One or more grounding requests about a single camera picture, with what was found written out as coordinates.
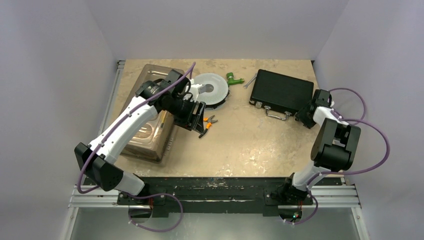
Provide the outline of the black poker set case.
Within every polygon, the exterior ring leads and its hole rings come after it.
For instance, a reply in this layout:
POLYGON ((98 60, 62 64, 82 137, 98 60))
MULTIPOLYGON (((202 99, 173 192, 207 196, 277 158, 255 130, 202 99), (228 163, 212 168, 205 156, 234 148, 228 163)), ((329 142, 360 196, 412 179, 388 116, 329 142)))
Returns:
POLYGON ((311 81, 259 69, 248 102, 265 109, 267 117, 286 121, 312 99, 313 91, 311 81))

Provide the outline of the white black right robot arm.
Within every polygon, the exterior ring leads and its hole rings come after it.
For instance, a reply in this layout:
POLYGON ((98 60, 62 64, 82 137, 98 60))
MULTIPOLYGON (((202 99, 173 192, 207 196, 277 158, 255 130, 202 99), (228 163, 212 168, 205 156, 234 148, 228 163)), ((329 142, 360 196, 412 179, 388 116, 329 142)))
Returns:
POLYGON ((294 115, 308 129, 320 127, 310 152, 311 163, 284 182, 280 196, 294 203, 327 175, 348 170, 355 158, 361 129, 342 120, 334 110, 332 95, 318 89, 312 99, 294 115))

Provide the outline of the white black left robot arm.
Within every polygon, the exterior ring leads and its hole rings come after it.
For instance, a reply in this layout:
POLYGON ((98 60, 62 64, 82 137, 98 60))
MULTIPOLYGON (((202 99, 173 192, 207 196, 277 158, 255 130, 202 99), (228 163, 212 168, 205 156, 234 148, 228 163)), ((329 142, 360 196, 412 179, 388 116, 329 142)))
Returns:
POLYGON ((165 111, 173 116, 173 124, 202 134, 206 104, 194 100, 190 92, 193 69, 181 74, 171 70, 165 78, 148 80, 135 91, 128 106, 116 120, 88 144, 80 142, 74 153, 82 175, 104 191, 118 190, 129 194, 138 205, 146 203, 149 191, 143 180, 115 165, 123 149, 149 121, 165 111))

